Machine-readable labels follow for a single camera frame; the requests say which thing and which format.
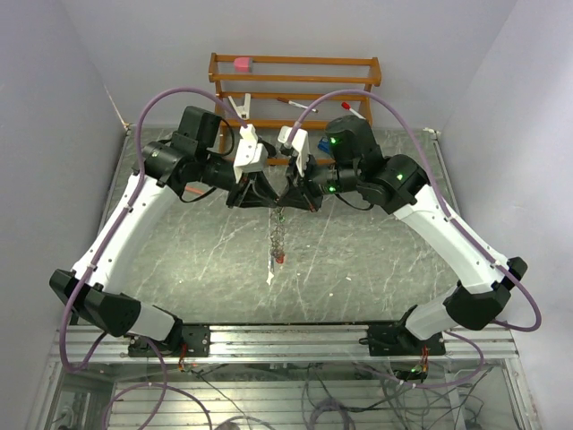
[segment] glass panel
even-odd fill
[[[194,396],[209,418],[197,402],[167,391],[150,428],[207,429],[209,419],[218,430],[343,429],[353,424],[358,430],[523,428],[502,361],[488,362],[479,375],[456,388],[412,390],[376,374],[408,372],[415,365],[184,363],[182,372],[169,365],[169,386]],[[423,385],[457,380],[474,369],[474,360],[430,363]],[[110,429],[134,430],[159,399],[162,374],[156,364],[91,365],[81,375],[66,375],[51,418],[60,421],[47,428],[100,429],[112,391],[117,394],[137,383],[146,386],[122,396],[109,419]]]

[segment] wooden rack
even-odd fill
[[[327,58],[313,56],[249,56],[252,61],[257,63],[267,63],[274,65],[348,65],[348,66],[368,66],[369,72],[366,77],[359,76],[314,76],[314,75],[296,75],[296,74],[254,74],[254,73],[219,73],[218,63],[233,63],[238,57],[243,56],[222,56],[212,53],[209,64],[209,81],[215,82],[217,97],[224,99],[226,97],[241,98],[246,92],[250,91],[225,91],[223,89],[224,81],[244,81],[244,82],[300,82],[300,83],[347,83],[363,84],[365,91],[371,91],[372,86],[378,87],[382,82],[382,73],[377,57],[373,58]],[[323,94],[311,92],[250,92],[251,99],[276,99],[279,97],[289,100],[316,100]],[[358,112],[372,124],[372,111],[370,108],[370,99],[366,96],[338,96],[333,101],[360,101]],[[224,115],[221,107],[216,106],[215,111],[219,115]],[[239,127],[240,124],[235,119],[229,119],[232,127]],[[279,129],[283,125],[293,125],[293,119],[265,119],[256,118],[248,120],[257,129],[270,128]],[[304,122],[305,130],[324,130],[329,121],[307,120]],[[219,140],[219,150],[223,152],[226,147],[227,126],[221,124],[221,135]],[[319,163],[330,163],[330,159],[319,159]],[[288,159],[269,159],[268,164],[285,165]]]

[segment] black mounting plate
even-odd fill
[[[417,355],[422,353],[424,346],[428,348],[429,356],[444,356],[446,354],[441,333],[436,333],[427,340],[416,340],[412,337],[410,341],[413,341],[414,344],[408,345],[397,342],[403,333],[404,328],[397,327],[395,321],[369,323],[363,344],[368,345],[370,357]]]
[[[182,345],[187,346],[186,357],[208,357],[211,343],[211,331],[208,325],[183,324],[181,327]],[[163,357],[180,357],[181,348],[175,351],[162,350],[160,344],[156,344]],[[132,337],[127,349],[129,357],[155,357],[155,353],[149,345],[140,338]]]

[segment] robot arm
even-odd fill
[[[406,155],[383,157],[368,123],[355,116],[330,122],[326,135],[335,164],[317,166],[310,156],[301,175],[300,157],[291,158],[288,187],[278,204],[316,211],[324,194],[357,191],[368,203],[382,207],[415,230],[446,261],[458,275],[458,284],[406,312],[397,324],[406,344],[415,345],[457,325],[481,330],[490,323],[508,303],[514,284],[453,226],[423,169]],[[304,131],[299,130],[293,146],[304,138]],[[521,258],[508,259],[492,249],[448,208],[473,239],[521,280],[527,270]]]
[[[235,164],[209,152],[217,136],[220,117],[188,107],[170,146],[151,142],[143,149],[143,188],[103,251],[98,267],[93,254],[120,212],[128,205],[140,172],[134,167],[124,194],[88,252],[71,271],[57,270],[50,287],[66,303],[88,268],[93,269],[74,302],[74,311],[112,336],[126,333],[154,339],[164,351],[176,351],[182,343],[182,322],[174,315],[123,294],[131,263],[163,214],[184,193],[187,183],[201,181],[228,191],[229,207],[276,207],[277,195],[262,173],[268,152],[252,129],[241,130]]]

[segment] pink object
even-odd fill
[[[366,119],[366,118],[364,118],[362,115],[360,115],[358,112],[356,112],[354,109],[352,109],[352,108],[350,107],[350,105],[349,105],[348,103],[346,103],[345,101],[343,101],[340,105],[341,105],[344,109],[349,110],[350,112],[352,112],[355,116],[358,116],[360,119]]]
[[[240,56],[233,62],[236,72],[250,73],[252,71],[252,58],[249,56]]]

